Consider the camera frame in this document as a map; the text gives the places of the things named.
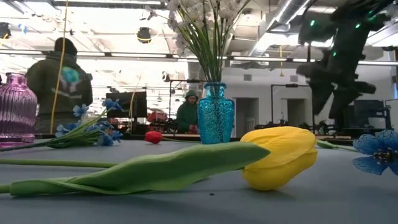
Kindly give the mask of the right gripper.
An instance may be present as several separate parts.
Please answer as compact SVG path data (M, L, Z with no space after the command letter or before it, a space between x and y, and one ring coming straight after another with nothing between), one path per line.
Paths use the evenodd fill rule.
M318 115L333 92L329 118L335 119L358 93L373 94L376 87L367 82L358 81L356 69L363 60L364 45L369 32L367 30L339 30L334 46L323 52L321 60L298 66L297 73L307 79L312 89L312 110ZM334 90L334 85L341 89Z

